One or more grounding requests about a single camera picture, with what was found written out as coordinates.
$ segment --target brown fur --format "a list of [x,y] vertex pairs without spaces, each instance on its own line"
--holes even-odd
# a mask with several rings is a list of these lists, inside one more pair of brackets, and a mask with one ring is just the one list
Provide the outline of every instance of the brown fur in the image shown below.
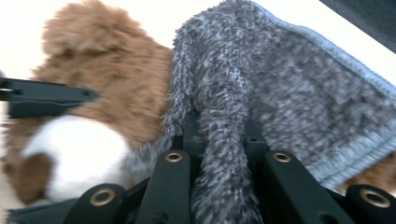
[[[49,57],[34,71],[34,80],[88,88],[100,95],[68,114],[108,124],[132,149],[160,136],[172,51],[148,37],[125,10],[94,0],[69,4],[48,21],[43,39]],[[5,125],[4,170],[25,202],[43,190],[35,183],[47,173],[29,177],[29,161],[23,161],[20,152],[49,119],[14,119]],[[23,183],[24,178],[30,183]]]
[[43,154],[23,160],[14,178],[14,185],[18,186],[17,196],[23,203],[33,203],[43,198],[51,167],[51,159]]
[[344,191],[351,185],[368,184],[387,192],[396,190],[396,153],[392,153],[359,175],[349,179],[340,186]]

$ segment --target brown plush toy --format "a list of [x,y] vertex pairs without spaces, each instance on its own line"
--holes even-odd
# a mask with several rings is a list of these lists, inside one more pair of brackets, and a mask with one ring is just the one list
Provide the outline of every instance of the brown plush toy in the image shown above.
[[162,134],[172,51],[125,10],[98,1],[61,9],[43,39],[49,57],[33,80],[99,97],[60,117],[7,121],[3,169],[18,197],[59,202],[98,184],[129,188],[141,181],[127,174],[123,160]]

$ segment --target black clamp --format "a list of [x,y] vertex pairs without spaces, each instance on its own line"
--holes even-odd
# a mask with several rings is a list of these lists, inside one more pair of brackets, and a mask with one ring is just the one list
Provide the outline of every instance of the black clamp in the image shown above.
[[12,119],[59,116],[97,97],[88,89],[0,77],[0,101],[8,101],[8,114]]
[[[151,178],[125,190],[103,184],[79,199],[10,211],[8,223],[51,224],[190,224],[191,183],[199,170],[205,139],[197,132],[199,115],[189,113],[183,136],[157,160]],[[269,150],[253,122],[242,136],[254,187],[266,224],[396,223],[396,199],[382,189],[352,186],[346,196],[323,188],[299,160],[285,151]],[[50,217],[63,206],[57,218]]]

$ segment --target gray knitted fabric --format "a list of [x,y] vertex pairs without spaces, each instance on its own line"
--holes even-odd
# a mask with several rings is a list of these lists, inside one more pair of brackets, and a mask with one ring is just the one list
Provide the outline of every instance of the gray knitted fabric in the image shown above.
[[126,164],[149,174],[197,108],[207,140],[192,191],[197,223],[262,222],[239,142],[249,117],[271,149],[296,155],[330,189],[396,148],[395,88],[253,2],[225,1],[188,20],[177,31],[173,66],[165,135]]

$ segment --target white fur patch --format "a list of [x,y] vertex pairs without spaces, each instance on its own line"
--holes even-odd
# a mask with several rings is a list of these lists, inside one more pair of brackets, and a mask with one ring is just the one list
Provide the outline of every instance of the white fur patch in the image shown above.
[[37,153],[54,161],[45,192],[53,202],[77,198],[103,183],[130,187],[132,178],[121,170],[122,160],[130,153],[126,140],[96,120],[67,115],[45,123],[22,156]]

